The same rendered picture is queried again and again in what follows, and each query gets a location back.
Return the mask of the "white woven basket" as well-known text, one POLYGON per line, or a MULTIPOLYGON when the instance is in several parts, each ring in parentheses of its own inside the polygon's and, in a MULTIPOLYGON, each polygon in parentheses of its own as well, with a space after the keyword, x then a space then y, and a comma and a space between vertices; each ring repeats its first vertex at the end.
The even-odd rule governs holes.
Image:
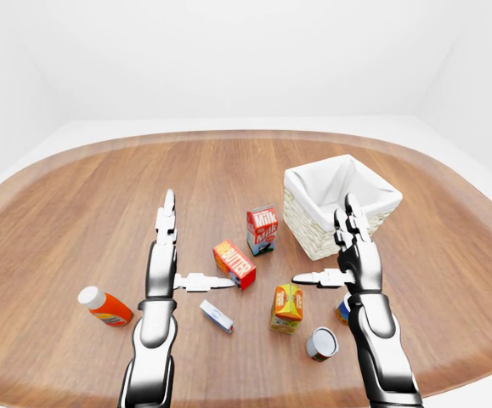
POLYGON ((403 195, 349 154, 292 167, 284 172, 283 219, 314 261, 338 252, 334 212, 353 194, 372 235, 398 207, 403 195))

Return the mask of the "small white and blue box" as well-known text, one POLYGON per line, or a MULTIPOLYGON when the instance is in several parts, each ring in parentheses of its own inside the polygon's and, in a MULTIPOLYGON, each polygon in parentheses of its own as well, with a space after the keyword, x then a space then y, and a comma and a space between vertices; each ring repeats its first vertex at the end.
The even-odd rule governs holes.
POLYGON ((221 310, 204 299, 200 304, 202 313, 220 327, 224 332, 230 334, 234 330, 234 322, 221 310))

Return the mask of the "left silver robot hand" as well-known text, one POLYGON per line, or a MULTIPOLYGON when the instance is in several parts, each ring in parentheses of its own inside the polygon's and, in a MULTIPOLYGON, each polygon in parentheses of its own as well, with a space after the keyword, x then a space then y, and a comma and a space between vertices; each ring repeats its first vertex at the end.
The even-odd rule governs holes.
POLYGON ((228 278, 177 272, 177 229, 175 194, 168 189, 155 222, 156 239, 151 245, 146 273, 145 296, 147 298, 171 298, 175 289, 187 292, 208 292, 235 286, 228 278))

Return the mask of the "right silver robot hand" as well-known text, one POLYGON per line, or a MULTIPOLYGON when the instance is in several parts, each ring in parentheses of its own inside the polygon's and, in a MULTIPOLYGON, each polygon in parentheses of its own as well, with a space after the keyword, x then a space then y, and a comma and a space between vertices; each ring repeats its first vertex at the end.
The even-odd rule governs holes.
POLYGON ((352 294, 382 290, 382 262, 376 243, 368 234, 368 220, 354 194, 345 196, 345 207, 334 212, 338 266, 321 272, 301 273, 291 282, 318 288, 346 286, 352 294))

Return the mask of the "red butter box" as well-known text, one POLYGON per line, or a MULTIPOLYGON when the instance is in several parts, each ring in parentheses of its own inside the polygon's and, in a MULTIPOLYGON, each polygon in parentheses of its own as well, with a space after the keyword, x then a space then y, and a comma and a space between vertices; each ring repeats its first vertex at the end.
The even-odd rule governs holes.
POLYGON ((241 290, 245 290, 256 279, 256 266, 231 241, 224 240, 213 248, 217 266, 241 290))

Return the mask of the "orange juice carton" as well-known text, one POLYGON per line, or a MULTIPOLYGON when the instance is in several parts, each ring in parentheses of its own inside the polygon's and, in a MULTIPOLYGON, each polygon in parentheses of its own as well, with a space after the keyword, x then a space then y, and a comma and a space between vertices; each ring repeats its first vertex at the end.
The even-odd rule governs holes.
POLYGON ((303 292, 293 283, 277 286, 269 326, 272 330, 293 334, 303 320, 303 292))

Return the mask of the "red and green labelled tin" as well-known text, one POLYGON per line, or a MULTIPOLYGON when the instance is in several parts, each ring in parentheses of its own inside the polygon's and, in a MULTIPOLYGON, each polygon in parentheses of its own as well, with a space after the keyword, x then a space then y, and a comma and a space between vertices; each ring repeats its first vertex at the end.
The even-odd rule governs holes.
POLYGON ((339 351, 335 334, 327 327, 316 328, 306 342, 308 356, 318 362, 328 360, 339 351))

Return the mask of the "orange bottle with white cap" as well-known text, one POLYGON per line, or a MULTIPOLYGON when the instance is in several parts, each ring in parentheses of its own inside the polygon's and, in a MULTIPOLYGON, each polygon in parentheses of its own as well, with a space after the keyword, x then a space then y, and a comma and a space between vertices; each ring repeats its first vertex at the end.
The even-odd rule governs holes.
POLYGON ((97 286, 84 287, 79 292, 77 301, 107 326, 125 326, 133 318, 133 311, 125 303, 97 286))

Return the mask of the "red milk carton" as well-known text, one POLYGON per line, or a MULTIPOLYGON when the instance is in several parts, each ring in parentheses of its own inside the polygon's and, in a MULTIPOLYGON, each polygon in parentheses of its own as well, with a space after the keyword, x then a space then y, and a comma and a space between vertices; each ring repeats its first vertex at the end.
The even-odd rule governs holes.
POLYGON ((278 227, 275 205, 258 207, 246 213, 246 241, 254 256, 274 250, 278 227))

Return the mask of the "blue and orange labelled tin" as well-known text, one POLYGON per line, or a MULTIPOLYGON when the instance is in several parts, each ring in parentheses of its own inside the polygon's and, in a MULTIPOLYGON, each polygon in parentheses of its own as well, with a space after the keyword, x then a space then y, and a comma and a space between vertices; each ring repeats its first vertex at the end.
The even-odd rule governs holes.
POLYGON ((348 292, 344 295, 342 301, 336 307, 336 316, 344 324, 348 325, 348 317, 350 313, 350 306, 348 300, 351 298, 351 294, 348 292))

